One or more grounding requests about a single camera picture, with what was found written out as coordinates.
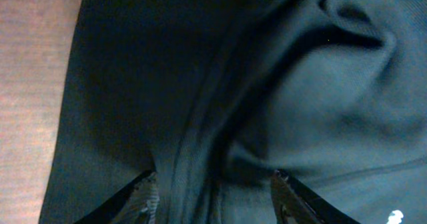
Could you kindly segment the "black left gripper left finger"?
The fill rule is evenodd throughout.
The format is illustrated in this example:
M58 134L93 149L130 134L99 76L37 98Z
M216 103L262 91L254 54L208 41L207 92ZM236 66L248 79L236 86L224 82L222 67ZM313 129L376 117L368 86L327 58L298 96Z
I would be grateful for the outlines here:
M157 173L145 171L75 224L155 224Z

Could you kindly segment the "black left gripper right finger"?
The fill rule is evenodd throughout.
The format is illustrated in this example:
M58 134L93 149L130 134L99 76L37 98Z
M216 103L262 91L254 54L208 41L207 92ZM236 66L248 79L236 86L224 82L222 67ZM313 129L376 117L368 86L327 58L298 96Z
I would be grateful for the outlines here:
M274 171L270 188L279 224L360 224L284 170Z

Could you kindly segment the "black t-shirt with white logo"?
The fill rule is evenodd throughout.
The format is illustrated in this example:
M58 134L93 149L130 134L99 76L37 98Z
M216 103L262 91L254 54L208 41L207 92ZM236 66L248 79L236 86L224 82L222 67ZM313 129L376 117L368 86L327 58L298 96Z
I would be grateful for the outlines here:
M426 0L82 0L41 223L275 223L282 169L360 223L426 222Z

